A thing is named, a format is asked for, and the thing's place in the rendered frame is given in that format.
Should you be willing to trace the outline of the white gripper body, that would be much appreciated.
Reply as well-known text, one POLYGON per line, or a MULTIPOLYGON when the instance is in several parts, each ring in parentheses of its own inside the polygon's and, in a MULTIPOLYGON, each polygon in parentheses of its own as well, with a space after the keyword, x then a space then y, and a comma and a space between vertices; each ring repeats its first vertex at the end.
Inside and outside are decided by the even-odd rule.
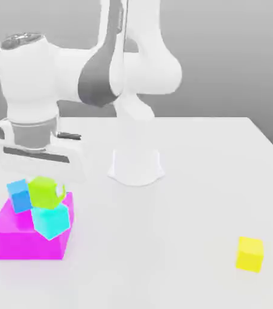
POLYGON ((0 139, 0 166, 25 176, 43 176, 61 183, 84 182, 85 163, 82 142, 51 136, 40 150, 28 149, 0 139))

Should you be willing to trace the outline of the small lime green cube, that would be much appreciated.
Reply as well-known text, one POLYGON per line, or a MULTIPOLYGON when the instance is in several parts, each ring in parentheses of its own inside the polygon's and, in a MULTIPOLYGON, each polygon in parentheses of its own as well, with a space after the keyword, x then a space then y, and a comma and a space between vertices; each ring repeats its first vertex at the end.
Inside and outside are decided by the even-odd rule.
POLYGON ((37 176, 29 184, 31 204, 34 208, 54 209, 66 196, 66 188, 54 179, 37 176))

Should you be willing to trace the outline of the small cyan cube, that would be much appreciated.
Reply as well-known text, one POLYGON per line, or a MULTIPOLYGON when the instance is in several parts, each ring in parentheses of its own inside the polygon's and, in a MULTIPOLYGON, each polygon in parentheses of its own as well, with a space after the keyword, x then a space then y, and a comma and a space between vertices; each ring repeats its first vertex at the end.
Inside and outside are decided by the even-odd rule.
POLYGON ((31 216, 35 231, 48 241, 53 240, 71 227, 69 209, 62 203, 54 209, 32 208, 31 216))

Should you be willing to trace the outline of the small blue cube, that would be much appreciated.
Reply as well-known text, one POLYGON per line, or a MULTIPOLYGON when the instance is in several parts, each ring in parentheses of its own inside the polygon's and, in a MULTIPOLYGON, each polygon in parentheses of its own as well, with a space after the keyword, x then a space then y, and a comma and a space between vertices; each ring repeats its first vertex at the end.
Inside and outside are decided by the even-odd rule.
POLYGON ((32 208, 29 188, 25 179, 8 183, 7 190, 16 214, 20 214, 32 208))

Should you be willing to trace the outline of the small yellow cube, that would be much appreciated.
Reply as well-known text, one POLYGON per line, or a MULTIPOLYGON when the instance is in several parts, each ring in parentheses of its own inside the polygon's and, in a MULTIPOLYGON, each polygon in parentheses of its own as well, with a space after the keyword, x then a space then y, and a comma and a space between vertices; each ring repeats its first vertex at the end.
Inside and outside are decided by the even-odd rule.
POLYGON ((241 270, 259 273, 264 258, 263 241, 260 239, 239 237, 236 267, 241 270))

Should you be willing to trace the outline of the large magenta box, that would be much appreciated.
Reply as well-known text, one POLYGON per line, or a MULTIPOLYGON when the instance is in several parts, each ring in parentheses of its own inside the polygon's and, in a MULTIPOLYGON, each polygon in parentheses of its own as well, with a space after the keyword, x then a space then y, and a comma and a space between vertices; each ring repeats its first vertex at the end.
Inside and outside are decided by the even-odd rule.
POLYGON ((8 199, 0 210, 0 260, 61 260, 70 232, 47 240, 34 230, 31 213, 15 214, 8 199))

